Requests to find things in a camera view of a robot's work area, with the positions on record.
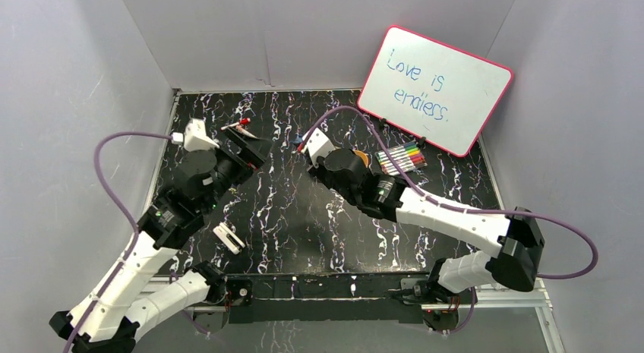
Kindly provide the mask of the orange oval tray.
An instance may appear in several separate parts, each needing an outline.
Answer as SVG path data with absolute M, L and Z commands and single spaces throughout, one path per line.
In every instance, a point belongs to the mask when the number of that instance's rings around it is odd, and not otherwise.
M 360 160 L 364 163 L 364 165 L 368 168 L 370 165 L 370 161 L 368 158 L 368 155 L 360 150 L 353 150 L 352 151 L 356 156 L 360 158 Z

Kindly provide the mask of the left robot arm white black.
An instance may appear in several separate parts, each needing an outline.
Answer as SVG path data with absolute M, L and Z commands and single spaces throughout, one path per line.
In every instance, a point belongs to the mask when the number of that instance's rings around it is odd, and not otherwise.
M 205 225 L 222 196 L 246 182 L 266 162 L 271 140 L 256 137 L 239 125 L 223 135 L 238 152 L 223 149 L 203 129 L 190 123 L 167 140 L 183 146 L 174 183 L 163 188 L 135 219 L 126 219 L 133 233 L 126 248 L 82 302 L 56 312 L 49 321 L 65 340 L 66 352 L 130 352 L 153 327 L 197 303 L 230 300 L 226 275 L 203 262 L 147 297 L 141 292 L 165 263 Z

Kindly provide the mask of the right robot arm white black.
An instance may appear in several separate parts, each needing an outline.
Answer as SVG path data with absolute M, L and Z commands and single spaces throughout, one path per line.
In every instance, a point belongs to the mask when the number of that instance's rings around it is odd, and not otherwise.
M 533 290 L 545 240 L 537 222 L 517 208 L 510 216 L 417 194 L 399 176 L 373 173 L 348 149 L 310 153 L 310 173 L 373 219 L 416 225 L 464 241 L 477 251 L 435 263 L 428 294 L 446 303 L 457 293 L 491 283 L 518 292 Z

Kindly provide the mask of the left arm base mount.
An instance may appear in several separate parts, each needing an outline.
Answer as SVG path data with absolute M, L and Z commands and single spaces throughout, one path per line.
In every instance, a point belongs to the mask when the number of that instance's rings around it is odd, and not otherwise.
M 180 314 L 196 335 L 210 339 L 229 325 L 234 310 L 251 305 L 253 284 L 247 279 L 221 279 L 206 287 L 205 298 L 190 303 Z

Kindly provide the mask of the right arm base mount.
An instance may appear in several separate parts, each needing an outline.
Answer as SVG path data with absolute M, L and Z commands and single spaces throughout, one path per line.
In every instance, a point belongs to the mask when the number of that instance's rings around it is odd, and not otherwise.
M 475 288 L 451 292 L 429 278 L 405 278 L 390 297 L 407 305 L 434 305 L 423 308 L 423 321 L 430 331 L 447 336 L 459 332 L 471 320 L 478 302 Z

